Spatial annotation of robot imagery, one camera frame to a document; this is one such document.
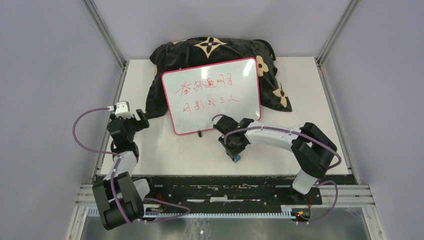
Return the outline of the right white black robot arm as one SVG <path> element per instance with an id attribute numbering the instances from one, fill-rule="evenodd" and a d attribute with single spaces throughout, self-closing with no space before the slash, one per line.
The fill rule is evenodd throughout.
<path id="1" fill-rule="evenodd" d="M 218 141 L 226 154 L 237 163 L 240 153 L 248 145 L 260 144 L 293 153 L 300 170 L 289 189 L 289 198 L 301 204 L 309 198 L 309 191 L 318 185 L 327 171 L 342 162 L 336 145 L 314 124 L 301 127 L 266 125 L 251 118 L 237 122 L 225 114 L 211 119 L 213 128 L 221 133 Z"/>

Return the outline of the pink framed whiteboard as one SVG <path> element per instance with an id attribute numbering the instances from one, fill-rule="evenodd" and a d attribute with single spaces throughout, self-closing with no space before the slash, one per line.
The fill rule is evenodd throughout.
<path id="1" fill-rule="evenodd" d="M 261 119 L 257 61 L 252 57 L 168 71 L 161 81 L 177 135 L 211 130 L 212 118 L 219 114 Z"/>

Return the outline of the blue whiteboard eraser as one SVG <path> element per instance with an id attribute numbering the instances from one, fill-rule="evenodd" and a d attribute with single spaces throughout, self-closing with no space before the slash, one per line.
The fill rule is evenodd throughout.
<path id="1" fill-rule="evenodd" d="M 234 163 L 238 163 L 240 160 L 241 160 L 241 156 L 240 156 L 240 155 L 235 155 L 235 156 L 232 158 L 232 161 L 233 161 Z"/>

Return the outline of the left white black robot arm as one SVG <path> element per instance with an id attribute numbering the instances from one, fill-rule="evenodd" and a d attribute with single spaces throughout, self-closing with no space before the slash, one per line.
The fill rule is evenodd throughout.
<path id="1" fill-rule="evenodd" d="M 158 191 L 149 185 L 146 178 L 132 179 L 132 171 L 139 161 L 139 148 L 135 134 L 147 129 L 150 124 L 141 109 L 126 117 L 113 113 L 107 130 L 112 137 L 110 150 L 113 165 L 101 182 L 93 185 L 92 191 L 100 220 L 106 230 L 112 230 L 144 216 L 143 202 L 156 200 Z"/>

